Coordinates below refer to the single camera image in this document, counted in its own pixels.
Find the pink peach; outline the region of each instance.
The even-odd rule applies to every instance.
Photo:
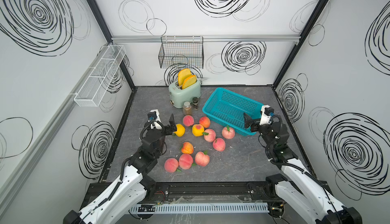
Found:
[[[179,166],[179,162],[175,158],[169,158],[164,163],[164,168],[169,173],[174,173]]]
[[[203,135],[204,135],[204,140],[206,140],[207,142],[213,142],[217,137],[213,129],[204,130]]]
[[[222,136],[225,139],[232,139],[232,138],[234,138],[235,134],[236,134],[236,131],[234,131],[234,128],[229,127],[229,125],[227,125],[226,127],[224,127],[222,129]]]
[[[190,115],[184,116],[183,117],[183,124],[186,127],[194,125],[194,118]]]
[[[217,151],[224,151],[226,144],[225,141],[222,138],[216,138],[214,142],[212,143],[212,146]]]
[[[202,124],[205,128],[210,126],[210,119],[207,116],[201,117],[199,119],[199,124]]]
[[[195,156],[195,163],[199,166],[207,166],[207,164],[210,162],[210,156],[204,154],[202,151],[199,151],[196,153]]]
[[[194,162],[194,160],[190,154],[182,154],[179,158],[179,166],[183,170],[189,169],[193,162]]]

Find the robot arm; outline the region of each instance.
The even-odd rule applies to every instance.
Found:
[[[155,182],[147,174],[163,155],[165,136],[177,130],[173,114],[169,125],[164,126],[158,110],[148,113],[148,122],[140,134],[141,146],[122,163],[120,175],[93,202],[78,213],[69,212],[64,224],[114,224],[128,210],[143,199],[149,199],[155,189]]]
[[[295,189],[281,174],[266,178],[268,196],[279,196],[308,224],[362,223],[360,214],[352,207],[346,208],[331,195],[309,171],[298,156],[287,146],[289,133],[282,118],[274,115],[269,105],[261,108],[261,118],[251,119],[244,113],[245,127],[258,131],[266,142],[265,152],[269,161],[276,165],[299,188]]]

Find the white wire basket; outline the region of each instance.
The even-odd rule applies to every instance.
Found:
[[[123,45],[108,47],[75,96],[75,102],[79,106],[99,106],[125,54]]]

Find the black metal frame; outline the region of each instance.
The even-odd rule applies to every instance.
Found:
[[[100,9],[96,3],[96,0],[87,0],[87,2],[91,8],[92,13],[94,14],[94,16],[96,18],[97,23],[100,26],[101,31],[103,32],[103,35],[105,36],[105,39],[108,42],[112,42],[112,35],[111,35],[110,30],[109,30],[109,28],[108,28],[108,26],[103,18],[102,13],[100,12]],[[310,34],[311,29],[315,25],[316,20],[318,19],[319,15],[323,11],[327,2],[328,2],[328,0],[319,0],[319,2],[317,3],[317,6],[315,7],[313,13],[311,14],[303,31],[301,32],[301,39],[300,39],[299,43],[296,46],[294,46],[293,49],[291,50],[284,65],[282,66],[280,72],[278,73],[274,83],[272,85],[248,86],[248,87],[264,87],[264,86],[271,86],[272,87],[272,89],[275,93],[275,96],[277,97],[277,99],[279,101],[282,112],[283,112],[285,118],[287,119],[287,123],[290,127],[292,135],[293,135],[294,139],[296,140],[296,142],[298,143],[298,146],[301,150],[301,153],[302,153],[306,163],[308,164],[309,170],[311,170],[311,172],[314,176],[315,176],[315,173],[314,173],[313,168],[310,164],[310,161],[309,161],[309,159],[308,159],[308,157],[307,157],[307,155],[302,147],[302,144],[301,144],[299,138],[297,137],[297,134],[296,134],[294,128],[292,127],[292,123],[288,119],[288,116],[286,114],[286,111],[283,108],[283,105],[280,103],[280,98],[279,98],[278,94],[276,93],[276,87],[280,84],[281,80],[283,79],[283,76],[285,75],[286,71],[288,70],[288,68],[291,65],[292,61],[294,60],[295,56],[299,52],[304,41],[306,40],[306,38]],[[110,185],[110,183],[101,183],[101,182],[104,182],[105,179],[107,178],[107,175],[108,175],[108,172],[110,169],[110,165],[113,161],[115,151],[118,147],[120,137],[123,133],[123,130],[124,130],[124,127],[125,127],[125,124],[127,121],[127,117],[129,115],[129,112],[130,112],[131,105],[132,105],[132,103],[134,101],[134,97],[137,93],[137,87],[134,85],[134,82],[131,79],[131,76],[130,76],[126,66],[123,63],[121,63],[120,68],[124,74],[124,77],[126,78],[127,82],[129,83],[129,86],[132,90],[132,93],[130,95],[129,101],[128,101],[127,106],[125,108],[125,111],[123,113],[122,119],[121,119],[119,127],[118,127],[118,131],[115,135],[114,142],[112,144],[112,147],[110,149],[109,155],[108,155],[107,160],[105,162],[102,174],[100,176],[100,179],[99,179],[100,183],[90,184],[89,190],[88,190],[88,192],[85,196],[84,202],[83,202],[83,206],[85,206],[86,203],[89,202],[91,197],[98,196],[108,185]],[[229,85],[229,86],[231,86],[231,87],[246,87],[245,85]],[[251,199],[253,197],[256,198],[251,193],[251,189],[249,188],[249,186],[250,186],[249,184],[252,184],[252,187],[254,187],[254,188],[264,186],[264,182],[218,182],[218,183],[216,183],[216,182],[169,183],[168,182],[168,183],[157,183],[157,187],[160,190],[163,188],[167,188],[167,187],[169,188],[168,199],[170,197],[174,198],[174,196],[183,196],[183,195],[185,195],[184,192],[188,193],[189,191],[190,192],[192,191],[192,194],[191,194],[192,196],[193,195],[221,195],[221,194],[240,195],[240,194],[242,194],[242,195],[250,196]],[[267,201],[267,200],[268,201],[281,201],[281,199],[270,199],[270,198],[267,198],[266,196],[261,196],[261,197],[264,198],[265,201]]]
[[[301,38],[296,46],[293,47],[291,50],[289,56],[287,57],[286,61],[284,62],[281,70],[279,71],[278,76],[276,77],[274,83],[273,83],[273,89],[275,90],[276,87],[280,84],[281,80],[283,79],[283,76],[289,69],[291,63],[293,62],[295,56],[298,54],[300,48],[302,47],[303,43],[305,42],[306,38],[309,36],[310,31],[315,25],[315,22],[317,21],[319,15],[324,10],[326,4],[329,0],[319,0],[317,5],[315,6],[314,11],[312,12],[309,20],[307,21],[305,27],[303,28],[301,32]]]

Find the fake fruit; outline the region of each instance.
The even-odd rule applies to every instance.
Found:
[[[186,129],[183,127],[182,124],[176,124],[176,127],[178,128],[178,130],[176,132],[174,132],[176,134],[176,136],[178,137],[181,137],[184,135],[184,133],[186,132]]]
[[[236,134],[236,132],[234,131],[234,128],[229,127],[229,125],[227,125],[226,127],[224,127],[222,129],[222,136],[225,139],[232,139],[232,138],[234,138],[235,134]]]
[[[199,166],[207,166],[210,162],[210,156],[207,155],[207,150],[205,152],[199,151],[195,155],[195,163]]]
[[[191,168],[193,162],[194,160],[189,154],[182,154],[179,158],[179,166],[183,170],[188,170],[189,168]]]
[[[186,127],[194,125],[194,118],[190,115],[184,116],[183,117],[183,124]]]
[[[204,132],[204,127],[202,124],[195,124],[192,126],[192,134],[195,136],[202,136]]]
[[[225,141],[222,138],[216,138],[214,142],[212,143],[212,146],[217,151],[224,151],[226,144]]]
[[[207,116],[204,116],[199,119],[199,124],[202,124],[205,128],[208,128],[210,126],[210,119]]]
[[[178,82],[179,82],[179,85],[182,85],[184,80],[186,78],[188,78],[189,76],[191,76],[192,73],[191,73],[191,70],[189,68],[184,68],[182,69],[179,73],[178,73]]]
[[[217,136],[213,129],[204,130],[203,135],[204,140],[206,140],[207,142],[213,142],[215,140],[215,137]]]
[[[191,75],[183,81],[183,86],[181,87],[181,89],[183,90],[195,83],[196,83],[196,75]]]
[[[169,158],[164,163],[164,168],[169,173],[174,173],[178,167],[179,167],[179,162],[175,158]]]
[[[194,153],[194,147],[190,142],[184,142],[183,146],[181,147],[181,152],[184,154],[192,154]]]

